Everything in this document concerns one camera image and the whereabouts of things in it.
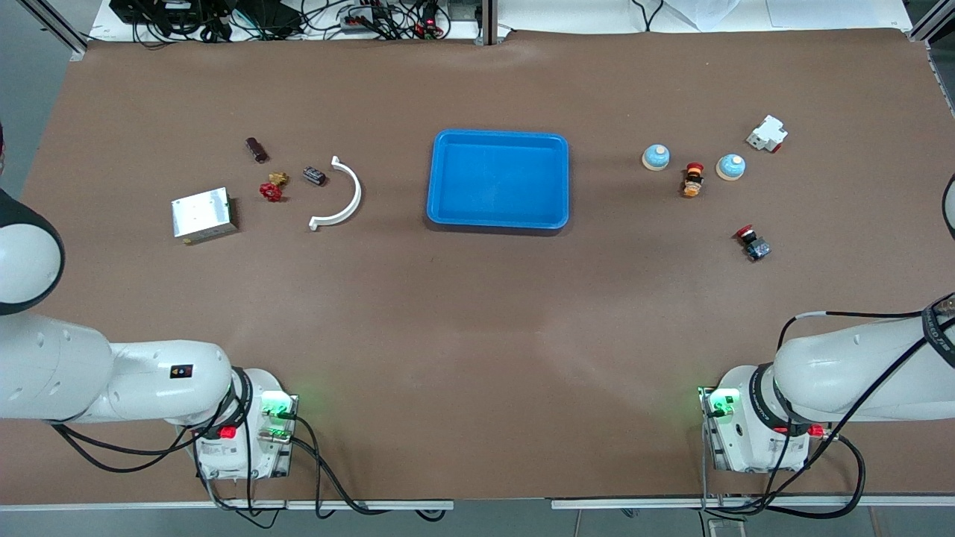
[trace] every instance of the small dark cylindrical object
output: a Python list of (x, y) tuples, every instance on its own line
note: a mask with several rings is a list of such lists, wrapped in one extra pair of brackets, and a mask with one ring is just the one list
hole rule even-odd
[(315, 168), (311, 166), (302, 170), (302, 177), (306, 178), (310, 182), (315, 183), (319, 186), (325, 184), (325, 180), (327, 179), (324, 173), (316, 170)]
[(245, 147), (248, 147), (249, 152), (252, 153), (252, 156), (255, 157), (255, 162), (261, 164), (268, 160), (268, 153), (265, 152), (265, 148), (259, 143), (258, 140), (254, 138), (245, 139)]

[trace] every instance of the metallic rectangular box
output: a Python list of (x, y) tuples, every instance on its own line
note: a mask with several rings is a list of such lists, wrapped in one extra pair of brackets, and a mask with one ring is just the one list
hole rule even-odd
[(173, 201), (173, 235), (187, 245), (238, 230), (225, 187)]

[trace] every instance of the black strap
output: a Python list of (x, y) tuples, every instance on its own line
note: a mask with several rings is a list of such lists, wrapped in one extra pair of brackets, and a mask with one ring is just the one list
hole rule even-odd
[(935, 349), (935, 352), (948, 362), (948, 365), (955, 368), (955, 344), (945, 335), (939, 323), (939, 315), (935, 311), (936, 306), (951, 298), (952, 295), (946, 295), (935, 301), (931, 306), (922, 310), (922, 332), (925, 341)]

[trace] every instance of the blue plastic tray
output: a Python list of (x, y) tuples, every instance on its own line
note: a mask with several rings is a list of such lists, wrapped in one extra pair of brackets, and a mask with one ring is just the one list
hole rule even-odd
[(428, 218), (450, 226), (560, 229), (570, 217), (567, 140), (446, 130), (435, 138)]

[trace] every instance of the brown table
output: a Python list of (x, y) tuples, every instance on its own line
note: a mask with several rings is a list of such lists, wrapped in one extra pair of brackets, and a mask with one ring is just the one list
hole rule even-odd
[[(791, 133), (774, 155), (743, 141), (766, 114)], [(694, 495), (698, 385), (771, 360), (795, 313), (907, 311), (952, 290), (953, 126), (924, 46), (889, 30), (93, 43), (24, 197), (68, 252), (37, 311), (114, 341), (215, 341), (268, 369), (301, 394), (355, 497)], [(449, 127), (564, 135), (570, 224), (553, 237), (431, 229), (431, 145)], [(640, 164), (654, 142), (667, 171)], [(710, 172), (730, 152), (748, 160), (741, 181), (711, 174), (699, 198), (677, 195), (686, 162)], [(312, 233), (308, 217), (351, 196), (332, 155), (366, 198)], [(329, 184), (299, 179), (306, 165)], [(276, 170), (296, 177), (270, 204), (258, 185)], [(169, 202), (223, 185), (242, 231), (174, 240)], [(756, 264), (732, 238), (749, 223), (774, 249)], [(140, 447), (172, 437), (161, 422), (82, 430)], [(952, 491), (955, 421), (847, 434), (868, 491)], [(2, 504), (204, 499), (184, 455), (107, 474), (20, 421), (0, 423), (0, 450)], [(311, 468), (299, 454), (260, 496), (310, 498)], [(834, 456), (794, 490), (848, 490), (852, 468)], [(715, 474), (715, 490), (763, 483)]]

